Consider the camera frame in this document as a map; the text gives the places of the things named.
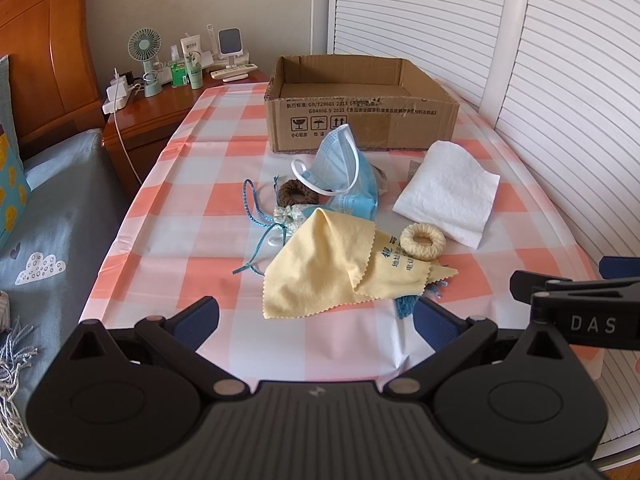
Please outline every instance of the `remote control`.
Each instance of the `remote control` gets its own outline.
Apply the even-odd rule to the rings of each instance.
[[[231,68],[223,68],[222,70],[215,70],[211,72],[211,77],[213,79],[226,79],[228,77],[233,77],[241,74],[248,74],[249,72],[256,70],[258,68],[257,65],[253,63],[249,63],[241,66],[233,66]]]

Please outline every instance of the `checkered tablecloth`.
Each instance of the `checkered tablecloth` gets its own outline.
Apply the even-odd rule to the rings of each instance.
[[[262,277],[250,270],[231,273],[251,257],[264,232],[244,213],[242,183],[253,180],[260,208],[273,212],[273,177],[290,174],[293,158],[269,147],[265,89],[266,84],[223,86],[200,97],[131,205],[82,318],[101,319],[108,328],[130,327],[149,314],[169,318],[210,295],[220,304],[220,325],[199,352],[250,384],[260,379],[384,382],[433,352],[415,333],[412,317],[397,318],[392,301],[265,320]],[[529,308],[509,294],[515,269],[578,280],[591,279],[593,271],[529,171],[464,102],[453,141],[500,174],[500,185],[478,249],[448,242],[441,261],[460,273],[444,288],[441,303],[460,317],[483,314],[502,327],[524,328]],[[389,180],[380,197],[379,229],[399,235],[412,223],[391,209],[406,185],[410,161],[423,156],[366,153]],[[301,157],[307,165],[313,159]],[[277,250],[264,244],[257,267],[264,270]],[[580,355],[593,363],[598,359],[589,349]]]

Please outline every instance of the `green bottle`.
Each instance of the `green bottle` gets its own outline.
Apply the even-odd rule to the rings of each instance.
[[[184,60],[180,58],[178,54],[178,46],[171,46],[171,86],[176,88],[177,86],[183,86],[188,83],[187,69],[184,64]]]

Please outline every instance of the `white louvered door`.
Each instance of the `white louvered door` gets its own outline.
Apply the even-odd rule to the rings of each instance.
[[[640,0],[529,0],[496,129],[594,261],[640,256]]]
[[[328,51],[410,59],[477,107],[503,1],[335,0]]]

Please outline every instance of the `shipping symbol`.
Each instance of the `shipping symbol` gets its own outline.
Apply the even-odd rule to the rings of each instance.
[[[311,129],[312,130],[326,130],[328,128],[327,123],[329,117],[326,115],[311,117]]]
[[[332,115],[331,116],[331,128],[337,128],[338,126],[342,126],[346,124],[347,116],[346,115]]]
[[[308,129],[308,125],[306,123],[306,117],[293,117],[291,119],[292,132],[303,132],[306,129]]]

